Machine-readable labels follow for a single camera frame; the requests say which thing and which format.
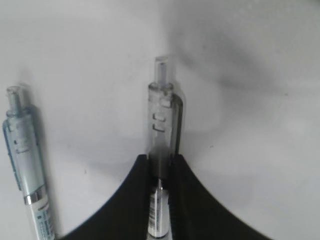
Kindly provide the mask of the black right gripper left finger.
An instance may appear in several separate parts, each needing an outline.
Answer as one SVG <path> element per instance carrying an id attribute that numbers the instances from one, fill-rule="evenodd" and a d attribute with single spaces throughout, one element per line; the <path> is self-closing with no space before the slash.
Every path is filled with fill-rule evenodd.
<path id="1" fill-rule="evenodd" d="M 63 240 L 145 240 L 150 209 L 150 162 L 137 156 L 112 197 Z"/>

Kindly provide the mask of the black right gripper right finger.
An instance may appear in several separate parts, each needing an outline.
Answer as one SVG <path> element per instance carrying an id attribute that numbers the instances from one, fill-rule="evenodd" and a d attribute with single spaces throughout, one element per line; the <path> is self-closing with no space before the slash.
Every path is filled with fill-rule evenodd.
<path id="1" fill-rule="evenodd" d="M 169 168 L 169 212 L 174 240 L 266 240 L 225 208 L 178 154 Z"/>

